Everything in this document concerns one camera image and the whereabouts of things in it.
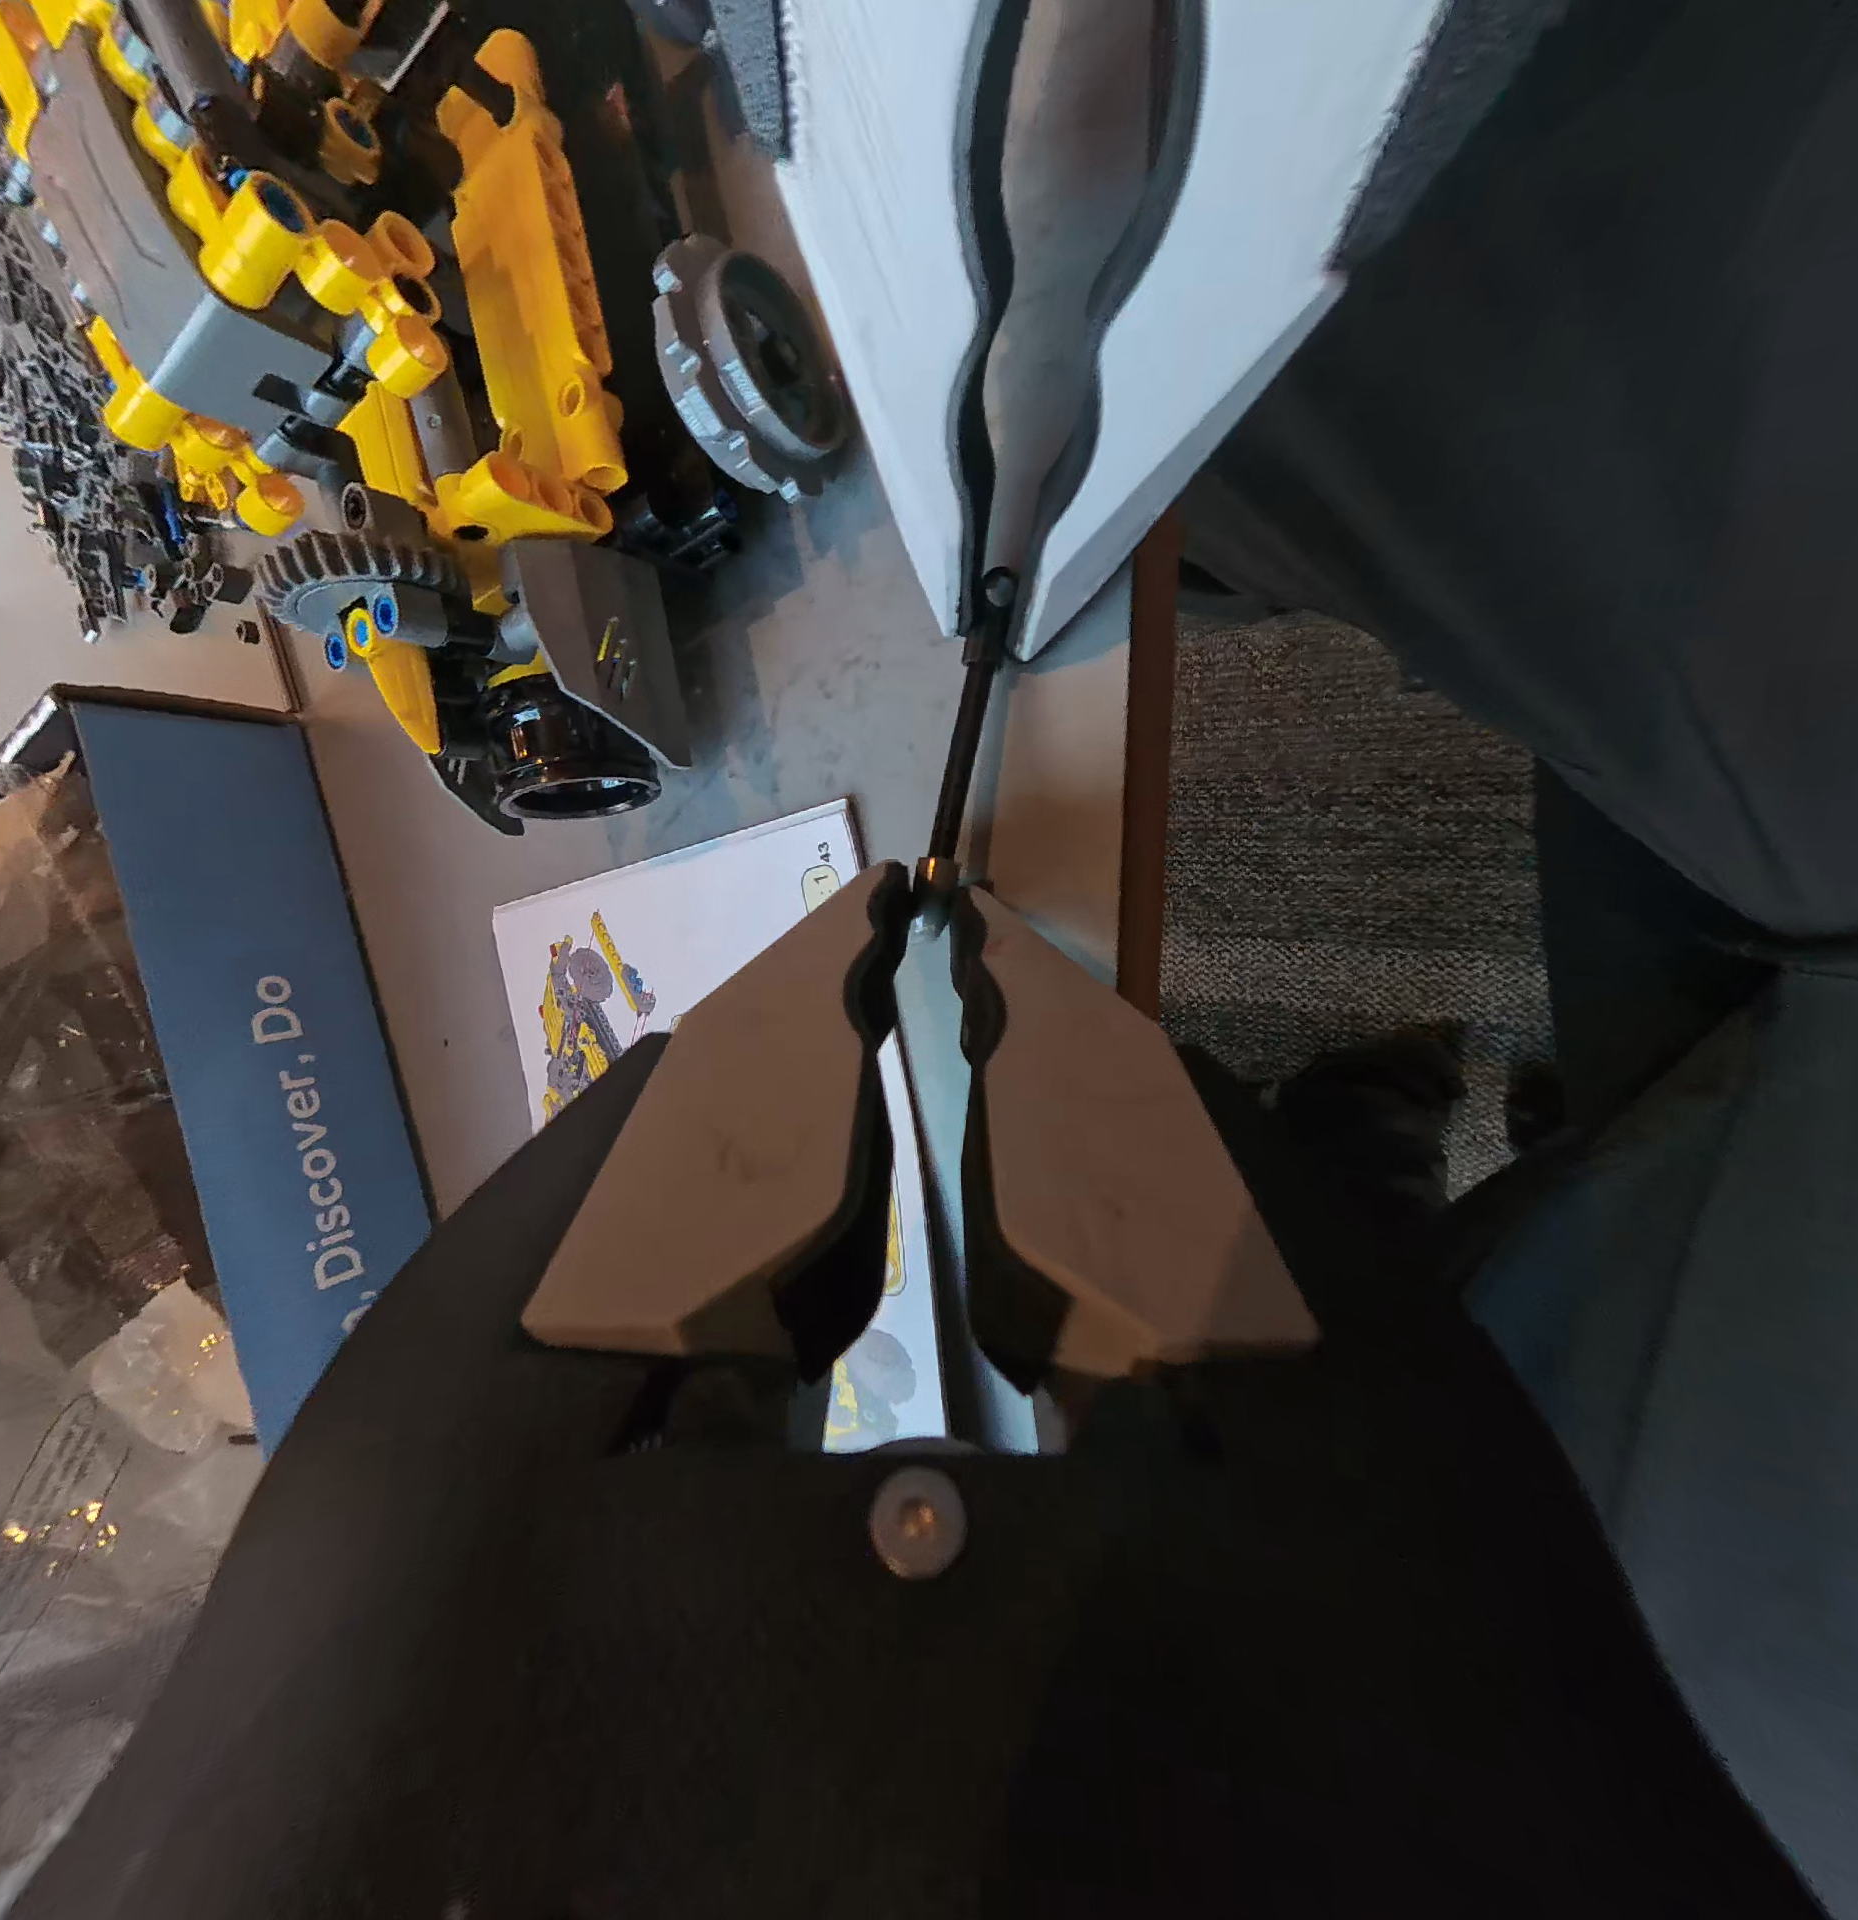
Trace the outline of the person's grey trousers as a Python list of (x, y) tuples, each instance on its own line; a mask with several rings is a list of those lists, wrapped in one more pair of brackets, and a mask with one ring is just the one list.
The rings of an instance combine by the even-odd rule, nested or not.
[(1858, 1915), (1858, 4), (1554, 4), (1200, 484), (1535, 763), (1569, 1133), (1464, 1297)]

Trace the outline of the yellow black brick vehicle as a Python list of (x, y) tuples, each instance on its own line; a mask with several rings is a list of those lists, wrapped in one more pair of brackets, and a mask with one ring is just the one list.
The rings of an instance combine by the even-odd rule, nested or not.
[(725, 52), (609, 4), (587, 105), (526, 4), (0, 0), (104, 427), (250, 573), (241, 641), (363, 670), (502, 835), (688, 768), (659, 580), (848, 445), (796, 292), (672, 208), (643, 26)]

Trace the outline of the clear plastic bag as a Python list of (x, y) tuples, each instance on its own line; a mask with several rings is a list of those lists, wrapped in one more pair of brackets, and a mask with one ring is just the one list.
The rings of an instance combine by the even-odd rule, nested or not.
[(0, 1855), (114, 1760), (260, 1478), (72, 751), (0, 771)]

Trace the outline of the black axle with grey elbow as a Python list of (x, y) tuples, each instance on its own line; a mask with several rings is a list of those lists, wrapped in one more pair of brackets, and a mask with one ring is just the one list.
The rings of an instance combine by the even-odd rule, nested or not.
[(935, 942), (945, 928), (963, 888), (963, 830), (972, 808), (972, 777), (981, 756), (992, 687), (1006, 664), (1014, 595), (1018, 595), (1018, 576), (1012, 568), (992, 568), (974, 585), (972, 623), (963, 641), (964, 678), (945, 740), (942, 793), (935, 793), (924, 849), (917, 856), (917, 875), (913, 875), (913, 942)]

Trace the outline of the building instruction booklet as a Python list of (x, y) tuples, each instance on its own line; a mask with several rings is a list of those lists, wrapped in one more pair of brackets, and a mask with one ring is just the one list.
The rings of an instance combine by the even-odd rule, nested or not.
[[(857, 810), (832, 797), (497, 904), (492, 948), (533, 1133), (636, 1037), (672, 1032), (864, 865)], [(874, 1328), (832, 1361), (829, 1454), (950, 1437), (917, 1102), (896, 1037), (881, 1044), (878, 1070), (890, 1119), (889, 1289)]]

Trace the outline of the pile of small brick parts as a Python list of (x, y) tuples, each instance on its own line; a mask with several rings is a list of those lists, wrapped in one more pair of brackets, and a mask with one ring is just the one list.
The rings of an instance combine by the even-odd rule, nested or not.
[(110, 395), (0, 112), (0, 445), (18, 495), (87, 643), (131, 617), (194, 634), (215, 603), (250, 602), (250, 573), (180, 502), (170, 469), (104, 427)]

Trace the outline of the blue cardboard box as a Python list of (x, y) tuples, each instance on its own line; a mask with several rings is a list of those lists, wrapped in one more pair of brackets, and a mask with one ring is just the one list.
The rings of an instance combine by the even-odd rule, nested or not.
[[(110, 687), (47, 687), (0, 771), (56, 751), (93, 787), (268, 1462), (430, 1237), (314, 763), (287, 720)], [(0, 1855), (0, 1910), (85, 1797)]]

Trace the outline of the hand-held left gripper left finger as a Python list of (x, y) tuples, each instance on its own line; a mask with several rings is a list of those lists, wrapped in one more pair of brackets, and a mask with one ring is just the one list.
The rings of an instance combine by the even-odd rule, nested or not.
[(536, 1344), (832, 1373), (889, 1278), (900, 948), (878, 859), (673, 1023), (524, 1307)]

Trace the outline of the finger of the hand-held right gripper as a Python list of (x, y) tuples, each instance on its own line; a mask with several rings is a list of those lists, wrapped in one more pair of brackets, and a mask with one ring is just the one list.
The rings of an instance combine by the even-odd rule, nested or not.
[(1012, 10), (784, 0), (774, 164), (890, 521), (942, 634), (981, 602), (1012, 307)]
[(1333, 249), (1434, 0), (1174, 4), (1161, 149), (1082, 308), (1089, 389), (1034, 507), (1012, 654), (1135, 557), (1340, 293)]

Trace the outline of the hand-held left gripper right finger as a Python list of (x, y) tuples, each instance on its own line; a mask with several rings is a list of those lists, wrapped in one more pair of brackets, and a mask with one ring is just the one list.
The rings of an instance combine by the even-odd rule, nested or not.
[(1319, 1323), (1178, 1049), (992, 890), (950, 900), (964, 1318), (1014, 1387), (1308, 1353)]

